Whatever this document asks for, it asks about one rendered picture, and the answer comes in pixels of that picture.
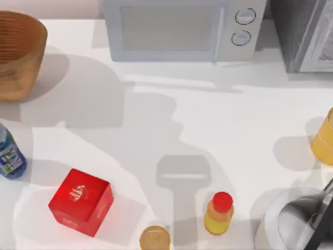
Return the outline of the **round microwave knob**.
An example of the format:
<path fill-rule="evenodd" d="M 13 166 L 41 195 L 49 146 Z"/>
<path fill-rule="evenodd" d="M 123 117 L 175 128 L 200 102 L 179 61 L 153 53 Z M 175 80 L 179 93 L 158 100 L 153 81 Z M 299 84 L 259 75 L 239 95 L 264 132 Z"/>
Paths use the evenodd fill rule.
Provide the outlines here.
<path fill-rule="evenodd" d="M 256 12 L 252 8 L 239 10 L 235 15 L 235 20 L 239 25 L 248 25 L 254 22 Z"/>
<path fill-rule="evenodd" d="M 231 37 L 231 42 L 235 46 L 244 46 L 251 41 L 251 34 L 246 30 L 242 30 L 241 32 L 234 33 Z"/>

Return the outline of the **golden can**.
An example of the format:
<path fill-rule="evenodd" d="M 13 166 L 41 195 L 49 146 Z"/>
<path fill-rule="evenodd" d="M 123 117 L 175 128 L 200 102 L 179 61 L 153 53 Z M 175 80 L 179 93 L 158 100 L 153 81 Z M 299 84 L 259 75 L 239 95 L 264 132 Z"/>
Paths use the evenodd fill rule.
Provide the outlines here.
<path fill-rule="evenodd" d="M 164 227 L 153 225 L 141 233 L 139 245 L 141 250 L 171 250 L 171 237 Z"/>

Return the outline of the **woven wooden basket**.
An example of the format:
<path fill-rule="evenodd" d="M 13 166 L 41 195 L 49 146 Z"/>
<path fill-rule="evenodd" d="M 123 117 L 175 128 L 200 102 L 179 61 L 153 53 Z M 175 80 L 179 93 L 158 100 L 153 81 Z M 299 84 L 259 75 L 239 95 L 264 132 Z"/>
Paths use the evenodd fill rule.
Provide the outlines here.
<path fill-rule="evenodd" d="M 37 80 L 48 32 L 36 18 L 0 10 L 0 102 L 26 99 Z"/>

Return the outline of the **pale microwave oven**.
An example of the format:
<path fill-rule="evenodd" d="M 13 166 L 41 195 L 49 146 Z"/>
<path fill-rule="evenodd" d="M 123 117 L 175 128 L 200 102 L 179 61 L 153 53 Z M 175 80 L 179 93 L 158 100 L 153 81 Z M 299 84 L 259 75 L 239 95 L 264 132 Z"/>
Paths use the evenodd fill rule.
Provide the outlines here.
<path fill-rule="evenodd" d="M 213 62 L 224 7 L 218 62 L 228 62 L 253 57 L 266 0 L 103 0 L 102 6 L 111 58 L 125 62 Z M 256 18 L 239 25 L 235 15 L 247 8 Z M 235 46 L 231 37 L 242 30 L 250 32 L 251 41 Z"/>

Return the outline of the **red box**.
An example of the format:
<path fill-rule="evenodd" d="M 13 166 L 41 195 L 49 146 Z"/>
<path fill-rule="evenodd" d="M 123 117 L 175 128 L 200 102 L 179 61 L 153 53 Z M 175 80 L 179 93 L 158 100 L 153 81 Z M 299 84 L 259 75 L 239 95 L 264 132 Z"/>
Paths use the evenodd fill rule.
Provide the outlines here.
<path fill-rule="evenodd" d="M 72 168 L 48 207 L 58 223 L 94 237 L 113 200 L 108 181 Z"/>

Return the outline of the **blue bottle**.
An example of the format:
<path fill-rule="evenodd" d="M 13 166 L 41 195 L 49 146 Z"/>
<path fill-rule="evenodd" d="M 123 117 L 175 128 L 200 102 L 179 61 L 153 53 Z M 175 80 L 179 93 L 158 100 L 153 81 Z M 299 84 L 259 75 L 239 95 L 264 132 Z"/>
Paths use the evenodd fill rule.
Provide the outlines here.
<path fill-rule="evenodd" d="M 0 123 L 0 174 L 14 180 L 21 177 L 27 168 L 27 160 L 12 134 Z"/>

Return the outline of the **yellow cup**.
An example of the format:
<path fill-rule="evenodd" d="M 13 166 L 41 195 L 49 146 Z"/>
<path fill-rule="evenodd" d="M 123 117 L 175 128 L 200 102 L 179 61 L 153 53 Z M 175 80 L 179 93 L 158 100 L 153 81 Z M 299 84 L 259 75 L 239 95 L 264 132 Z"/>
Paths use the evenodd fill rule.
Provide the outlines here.
<path fill-rule="evenodd" d="M 333 167 L 333 107 L 312 140 L 311 149 L 317 160 Z"/>

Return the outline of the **yellow bottle with red cap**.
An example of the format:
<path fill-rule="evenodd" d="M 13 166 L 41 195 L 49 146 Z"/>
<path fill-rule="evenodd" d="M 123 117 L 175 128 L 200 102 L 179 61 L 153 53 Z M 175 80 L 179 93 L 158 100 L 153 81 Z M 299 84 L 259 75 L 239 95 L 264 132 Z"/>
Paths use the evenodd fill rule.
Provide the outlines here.
<path fill-rule="evenodd" d="M 207 204 L 204 217 L 205 229 L 213 235 L 224 234 L 234 214 L 234 201 L 227 192 L 217 192 Z"/>

